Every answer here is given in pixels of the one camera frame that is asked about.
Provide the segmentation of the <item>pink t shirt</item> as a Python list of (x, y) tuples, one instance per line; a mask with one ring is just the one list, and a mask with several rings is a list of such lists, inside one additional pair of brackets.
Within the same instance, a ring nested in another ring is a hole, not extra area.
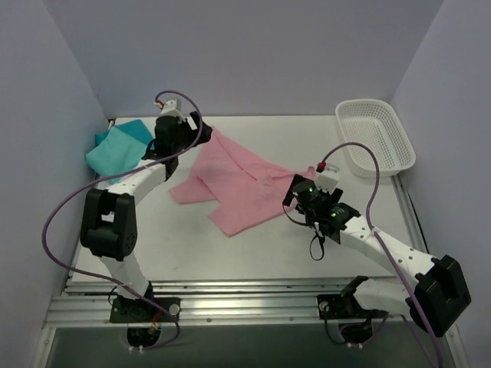
[(232, 237), (283, 213), (294, 174), (214, 130), (188, 178), (170, 194), (181, 205), (218, 201), (209, 218)]

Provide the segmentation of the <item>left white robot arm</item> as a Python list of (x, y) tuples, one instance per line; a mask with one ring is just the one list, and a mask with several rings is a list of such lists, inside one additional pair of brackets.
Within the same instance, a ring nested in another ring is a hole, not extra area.
[(106, 189), (87, 192), (81, 224), (81, 245), (100, 259), (117, 285), (117, 296), (128, 302), (127, 313), (137, 321), (155, 311), (153, 287), (143, 275), (134, 249), (137, 245), (137, 205), (157, 186), (168, 181), (179, 165), (179, 155), (210, 141), (213, 129), (193, 111), (188, 119), (177, 112), (156, 120), (136, 173), (125, 175)]

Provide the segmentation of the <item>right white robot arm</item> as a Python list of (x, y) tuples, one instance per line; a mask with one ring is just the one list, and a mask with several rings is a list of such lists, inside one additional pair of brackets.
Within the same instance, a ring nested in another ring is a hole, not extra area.
[(358, 251), (399, 277), (396, 284), (357, 276), (341, 292), (342, 310), (356, 317), (364, 311), (409, 316), (422, 330), (442, 337), (471, 303), (460, 263), (445, 255), (436, 258), (370, 226), (356, 209), (340, 201), (342, 191), (320, 190), (299, 174), (283, 200), (295, 206), (321, 244), (333, 242)]

